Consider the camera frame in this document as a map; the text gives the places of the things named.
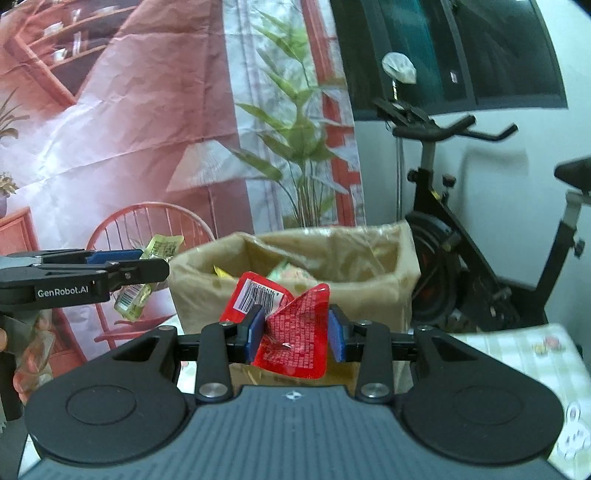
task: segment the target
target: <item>trash bin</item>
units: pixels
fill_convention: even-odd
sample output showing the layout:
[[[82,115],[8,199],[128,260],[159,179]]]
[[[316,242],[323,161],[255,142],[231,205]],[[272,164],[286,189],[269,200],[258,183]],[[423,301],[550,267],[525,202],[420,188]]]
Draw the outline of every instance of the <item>trash bin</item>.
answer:
[[[199,333],[217,322],[247,271],[267,276],[279,263],[309,272],[330,286],[330,302],[350,320],[372,320],[393,332],[406,332],[411,296],[420,276],[413,237],[406,222],[374,227],[289,229],[262,235],[234,233],[188,250],[170,262],[168,279],[185,333]],[[234,278],[220,278],[214,267]],[[294,295],[315,285],[306,279],[279,281]],[[326,375],[302,380],[246,365],[232,365],[235,387],[256,385],[344,384],[352,391],[358,365],[337,364],[329,355]],[[395,378],[401,366],[394,365]]]

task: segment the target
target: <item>printed green plant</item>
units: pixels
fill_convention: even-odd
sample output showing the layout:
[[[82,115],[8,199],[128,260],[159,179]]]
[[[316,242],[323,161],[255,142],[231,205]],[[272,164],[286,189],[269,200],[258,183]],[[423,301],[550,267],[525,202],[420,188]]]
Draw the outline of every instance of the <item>printed green plant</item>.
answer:
[[[299,77],[287,79],[285,69],[281,71],[273,62],[269,54],[271,50],[257,49],[267,66],[265,74],[294,105],[295,117],[290,122],[276,118],[256,105],[237,103],[237,106],[271,128],[271,133],[259,133],[258,136],[271,152],[286,162],[284,171],[288,170],[289,174],[284,175],[275,165],[248,150],[236,150],[233,153],[245,164],[258,170],[263,179],[277,183],[286,193],[293,215],[283,218],[285,228],[319,226],[322,217],[333,208],[335,192],[349,192],[326,175],[327,162],[337,156],[326,146],[325,124],[331,122],[313,121],[306,107],[315,95],[327,87],[346,88],[345,81],[334,79],[322,85],[312,81],[315,74],[308,72],[306,66],[311,57],[306,28],[294,27],[276,17],[260,13],[264,21],[278,33],[260,26],[254,28],[272,42],[272,48],[279,48],[287,61],[299,64]]]
[[[4,137],[18,138],[18,130],[14,127],[11,127],[11,125],[19,120],[26,120],[29,118],[28,115],[14,115],[14,112],[20,107],[20,105],[8,108],[8,102],[10,102],[10,99],[16,91],[17,89],[14,89],[0,107],[0,140]],[[0,174],[1,195],[10,196],[11,194],[15,193],[17,189],[17,184],[8,173],[4,172]]]

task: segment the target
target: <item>printed fabric backdrop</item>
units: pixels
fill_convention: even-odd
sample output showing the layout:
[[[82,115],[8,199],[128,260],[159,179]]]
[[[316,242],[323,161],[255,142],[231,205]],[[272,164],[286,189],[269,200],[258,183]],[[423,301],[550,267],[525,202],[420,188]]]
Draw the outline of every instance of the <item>printed fabric backdrop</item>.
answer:
[[[26,0],[0,105],[0,255],[365,221],[328,0]],[[174,314],[55,309],[53,373]]]

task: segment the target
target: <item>flower pot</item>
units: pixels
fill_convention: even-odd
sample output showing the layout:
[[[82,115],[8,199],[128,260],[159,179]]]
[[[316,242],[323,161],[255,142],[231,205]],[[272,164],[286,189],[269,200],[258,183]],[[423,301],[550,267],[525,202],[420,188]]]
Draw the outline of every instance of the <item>flower pot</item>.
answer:
[[[4,193],[0,193],[0,218],[4,218],[6,216],[6,210],[8,208],[8,195]]]

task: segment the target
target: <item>cartoon rabbit print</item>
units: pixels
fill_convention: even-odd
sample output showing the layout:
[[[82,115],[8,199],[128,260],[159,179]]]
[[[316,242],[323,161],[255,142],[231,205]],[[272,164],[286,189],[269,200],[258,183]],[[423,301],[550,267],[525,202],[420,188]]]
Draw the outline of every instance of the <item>cartoon rabbit print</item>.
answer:
[[[565,460],[572,460],[577,452],[591,447],[591,432],[580,416],[581,406],[571,402],[566,410],[566,423],[556,442],[556,452]]]

